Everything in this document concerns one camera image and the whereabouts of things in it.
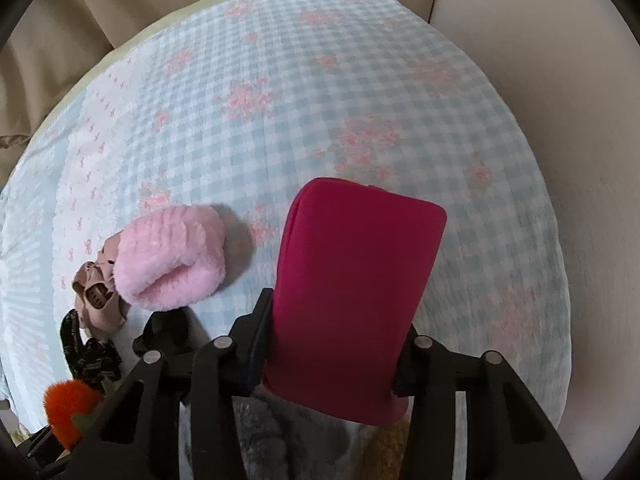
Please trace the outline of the grey blue fluffy item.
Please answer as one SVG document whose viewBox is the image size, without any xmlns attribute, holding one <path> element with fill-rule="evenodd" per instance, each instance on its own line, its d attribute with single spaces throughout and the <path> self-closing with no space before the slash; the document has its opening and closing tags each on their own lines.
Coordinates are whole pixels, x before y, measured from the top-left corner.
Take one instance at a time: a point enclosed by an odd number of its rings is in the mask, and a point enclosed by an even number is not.
<svg viewBox="0 0 640 480">
<path fill-rule="evenodd" d="M 250 479 L 350 479 L 359 426 L 290 403 L 259 387 L 232 400 L 236 434 Z"/>
</svg>

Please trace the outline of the pink fluffy wristband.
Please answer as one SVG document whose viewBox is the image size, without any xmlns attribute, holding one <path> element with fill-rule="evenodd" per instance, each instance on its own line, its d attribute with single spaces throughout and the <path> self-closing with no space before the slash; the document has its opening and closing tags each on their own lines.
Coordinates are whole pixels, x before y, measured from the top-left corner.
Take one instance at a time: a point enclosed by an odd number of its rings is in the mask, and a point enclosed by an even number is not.
<svg viewBox="0 0 640 480">
<path fill-rule="evenodd" d="M 119 233 L 115 288 L 128 304 L 152 311 L 196 304 L 226 277 L 225 240 L 224 222 L 211 206 L 146 214 Z"/>
</svg>

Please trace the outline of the magenta cloth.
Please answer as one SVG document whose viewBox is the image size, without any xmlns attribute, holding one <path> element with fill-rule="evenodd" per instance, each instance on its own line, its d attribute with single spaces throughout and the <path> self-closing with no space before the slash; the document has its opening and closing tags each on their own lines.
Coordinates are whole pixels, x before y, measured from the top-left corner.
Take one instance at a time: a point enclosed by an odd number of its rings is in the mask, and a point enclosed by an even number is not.
<svg viewBox="0 0 640 480">
<path fill-rule="evenodd" d="M 397 360 L 447 221 L 441 206 L 335 178 L 286 217 L 262 382 L 279 398 L 383 426 L 405 415 Z"/>
</svg>

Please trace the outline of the black white patterned scrunchie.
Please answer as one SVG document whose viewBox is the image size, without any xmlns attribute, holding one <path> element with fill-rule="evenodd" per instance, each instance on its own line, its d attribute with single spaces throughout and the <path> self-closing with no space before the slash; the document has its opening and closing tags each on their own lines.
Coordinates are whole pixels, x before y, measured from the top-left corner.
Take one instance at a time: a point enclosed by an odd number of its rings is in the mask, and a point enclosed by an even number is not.
<svg viewBox="0 0 640 480">
<path fill-rule="evenodd" d="M 62 319 L 60 338 L 65 361 L 74 379 L 98 391 L 103 391 L 104 380 L 119 382 L 122 379 L 122 359 L 114 344 L 93 337 L 83 341 L 76 310 L 69 310 Z"/>
</svg>

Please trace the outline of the beige pink fabric mask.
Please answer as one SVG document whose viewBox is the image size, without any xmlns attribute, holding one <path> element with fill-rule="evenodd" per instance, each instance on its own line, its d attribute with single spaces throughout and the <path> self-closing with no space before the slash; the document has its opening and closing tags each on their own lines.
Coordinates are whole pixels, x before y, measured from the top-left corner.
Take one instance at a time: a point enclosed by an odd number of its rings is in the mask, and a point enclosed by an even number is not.
<svg viewBox="0 0 640 480">
<path fill-rule="evenodd" d="M 129 304 L 119 295 L 114 279 L 119 241 L 119 232 L 110 236 L 96 260 L 83 263 L 72 281 L 80 327 L 99 340 L 112 336 L 127 321 Z"/>
</svg>

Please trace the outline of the orange fluffy pompom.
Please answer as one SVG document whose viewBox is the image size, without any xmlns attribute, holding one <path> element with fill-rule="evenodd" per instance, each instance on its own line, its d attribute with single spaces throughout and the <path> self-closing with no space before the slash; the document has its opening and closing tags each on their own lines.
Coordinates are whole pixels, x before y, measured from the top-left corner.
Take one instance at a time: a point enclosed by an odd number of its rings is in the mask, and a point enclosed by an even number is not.
<svg viewBox="0 0 640 480">
<path fill-rule="evenodd" d="M 57 382 L 47 388 L 43 407 L 54 436 L 67 451 L 73 451 L 96 420 L 104 400 L 98 390 L 79 379 Z"/>
</svg>

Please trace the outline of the brown plush white sock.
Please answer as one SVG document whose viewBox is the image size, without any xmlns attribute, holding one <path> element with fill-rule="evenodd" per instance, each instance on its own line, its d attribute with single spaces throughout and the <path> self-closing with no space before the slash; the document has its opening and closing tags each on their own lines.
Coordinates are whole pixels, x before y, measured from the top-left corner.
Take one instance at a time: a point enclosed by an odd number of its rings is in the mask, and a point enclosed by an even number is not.
<svg viewBox="0 0 640 480">
<path fill-rule="evenodd" d="M 390 426 L 363 426 L 358 432 L 358 452 L 353 479 L 396 480 L 409 435 L 408 420 Z"/>
</svg>

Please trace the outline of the blue checkered floral bedspread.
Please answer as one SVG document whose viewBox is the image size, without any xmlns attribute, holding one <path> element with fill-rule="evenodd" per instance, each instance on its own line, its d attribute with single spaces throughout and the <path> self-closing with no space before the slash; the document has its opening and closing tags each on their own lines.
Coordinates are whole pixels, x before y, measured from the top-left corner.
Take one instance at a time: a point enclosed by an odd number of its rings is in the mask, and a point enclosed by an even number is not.
<svg viewBox="0 0 640 480">
<path fill-rule="evenodd" d="M 316 177 L 446 210 L 416 325 L 501 351 L 558 422 L 570 294 L 544 178 L 485 74 L 397 0 L 203 0 L 62 99 L 1 193 L 1 393 L 18 420 L 46 420 L 70 283 L 109 235 L 169 205 L 224 206 L 239 263 L 195 307 L 218 335 L 272 283 L 288 207 Z"/>
</svg>

